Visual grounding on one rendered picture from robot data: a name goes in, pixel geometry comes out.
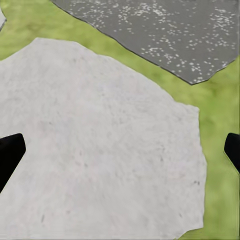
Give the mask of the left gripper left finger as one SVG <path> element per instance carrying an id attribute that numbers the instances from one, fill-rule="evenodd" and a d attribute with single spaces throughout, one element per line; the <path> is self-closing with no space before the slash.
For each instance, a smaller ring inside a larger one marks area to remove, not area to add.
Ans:
<path id="1" fill-rule="evenodd" d="M 0 138 L 0 193 L 26 153 L 22 133 Z"/>

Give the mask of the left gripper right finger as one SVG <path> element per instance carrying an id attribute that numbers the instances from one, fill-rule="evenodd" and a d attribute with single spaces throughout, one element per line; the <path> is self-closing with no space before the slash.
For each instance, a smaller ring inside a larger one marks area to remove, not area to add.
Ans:
<path id="1" fill-rule="evenodd" d="M 235 133 L 228 133 L 224 151 L 240 173 L 240 135 Z"/>

